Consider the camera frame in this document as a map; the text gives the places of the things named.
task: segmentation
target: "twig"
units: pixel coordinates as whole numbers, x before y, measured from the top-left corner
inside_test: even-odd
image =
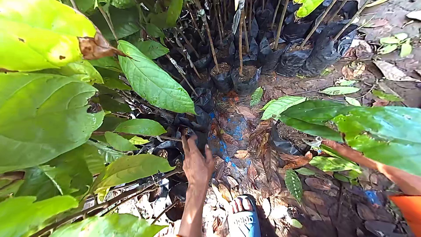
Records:
[[[107,22],[107,25],[108,25],[109,29],[111,30],[111,33],[114,36],[115,41],[118,44],[118,38],[117,38],[117,35],[115,34],[114,27],[112,27],[111,19],[108,19],[107,14],[104,12],[104,10],[102,9],[102,7],[100,5],[98,5],[98,9],[101,12],[102,16],[104,17],[105,21]]]
[[[300,49],[300,48],[303,48],[303,47],[304,47],[304,45],[307,43],[307,41],[310,39],[310,37],[311,37],[311,36],[313,35],[313,33],[316,31],[317,27],[319,27],[320,23],[323,21],[324,17],[328,14],[329,10],[333,7],[333,5],[336,3],[336,1],[337,1],[337,0],[333,0],[333,1],[329,4],[328,8],[326,8],[325,12],[323,12],[323,14],[322,14],[321,16],[319,16],[319,17],[318,17],[318,18],[319,18],[319,20],[318,20],[318,21],[316,21],[316,23],[315,23],[315,25],[314,25],[313,29],[310,31],[310,33],[307,35],[307,37],[304,39],[303,43],[301,43],[301,45],[300,45],[300,47],[299,47],[298,49]]]
[[[281,19],[279,19],[278,31],[276,32],[275,44],[273,46],[273,49],[275,49],[275,50],[278,49],[279,36],[281,35],[282,24],[284,23],[284,18],[285,18],[285,14],[287,12],[288,2],[289,2],[289,0],[285,0],[284,8],[282,9]]]
[[[174,200],[174,202],[173,202],[173,203],[171,203],[171,205],[167,206],[167,207],[166,207],[166,208],[165,208],[165,209],[161,212],[161,214],[159,214],[159,215],[155,218],[155,220],[151,223],[151,225],[155,224],[155,222],[156,222],[159,218],[161,218],[161,216],[162,216],[164,213],[168,212],[168,210],[170,210],[171,208],[173,208],[176,204],[177,204],[177,200]]]
[[[337,41],[337,39],[341,36],[341,34],[352,24],[355,18],[364,10],[365,6],[370,2],[370,0],[365,0],[365,3],[361,6],[360,9],[355,13],[355,15],[349,20],[349,22],[338,32],[338,34],[333,38],[333,41]]]

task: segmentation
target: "ground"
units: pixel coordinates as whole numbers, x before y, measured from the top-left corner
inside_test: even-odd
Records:
[[[367,8],[363,11],[360,22],[373,18],[386,19],[387,23],[381,27],[362,28],[358,37],[371,43],[370,48],[375,52],[375,44],[378,44],[381,37],[401,32],[417,36],[412,40],[414,49],[410,56],[401,58],[398,51],[381,56],[381,60],[391,63],[415,79],[421,79],[414,71],[419,68],[421,60],[421,48],[418,47],[421,22],[415,20],[405,25],[411,20],[405,15],[419,9],[421,3],[411,0],[389,0]],[[276,73],[261,75],[258,86],[264,89],[264,93],[260,103],[253,107],[250,107],[250,95],[242,97],[231,92],[217,95],[216,111],[211,114],[212,132],[208,140],[217,162],[203,211],[204,236],[228,236],[225,201],[221,198],[232,200],[246,193],[256,199],[262,236],[411,236],[401,213],[387,198],[389,195],[399,194],[399,189],[384,175],[368,168],[363,168],[359,185],[351,185],[335,179],[332,173],[305,165],[304,167],[316,172],[311,177],[317,177],[330,186],[321,189],[309,186],[309,176],[299,174],[304,190],[302,203],[299,204],[285,187],[285,170],[282,167],[286,161],[270,146],[271,124],[261,124],[260,120],[262,111],[259,109],[271,99],[280,96],[296,95],[345,102],[343,95],[328,97],[318,91],[351,79],[358,81],[354,86],[361,90],[347,96],[357,98],[362,105],[420,107],[421,83],[384,79],[382,72],[372,62],[379,59],[372,52],[364,51],[360,46],[355,47],[349,51],[349,57],[329,68],[329,74],[317,78],[284,78]],[[394,92],[404,100],[379,100],[372,94],[373,89]],[[282,123],[277,124],[276,129],[280,138],[291,141],[300,151],[306,148],[303,139],[308,142],[314,140],[314,137]],[[148,199],[150,198],[144,195],[131,205],[137,207],[137,215],[155,218],[164,210],[165,204],[168,205],[166,199],[158,199],[153,203]],[[124,205],[118,211],[134,212]],[[292,227],[291,218],[297,219],[303,227]],[[158,224],[169,224],[169,227],[163,229],[159,235],[177,233],[179,222],[168,221],[163,215]]]

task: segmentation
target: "plastic sheet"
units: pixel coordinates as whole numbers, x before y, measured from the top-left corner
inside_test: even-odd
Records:
[[[257,83],[260,77],[261,67],[256,70],[256,73],[249,81],[241,81],[239,69],[232,70],[231,77],[234,82],[234,90],[238,95],[248,95],[253,93],[257,88]]]

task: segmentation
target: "blue sandal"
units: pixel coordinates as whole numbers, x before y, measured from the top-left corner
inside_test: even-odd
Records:
[[[247,199],[251,204],[252,211],[245,210],[228,215],[229,235],[232,237],[260,237],[255,199],[249,194],[237,198]]]

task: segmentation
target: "leaf with holes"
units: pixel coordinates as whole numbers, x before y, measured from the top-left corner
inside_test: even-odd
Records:
[[[189,94],[168,73],[129,42],[120,40],[118,48],[131,57],[119,56],[119,61],[137,94],[157,107],[196,114]]]
[[[263,89],[261,86],[257,87],[257,89],[251,94],[250,100],[250,107],[257,105],[260,102],[260,99],[263,95]]]
[[[294,170],[288,169],[285,172],[285,185],[292,196],[301,203],[301,197],[303,195],[303,186],[301,180]]]

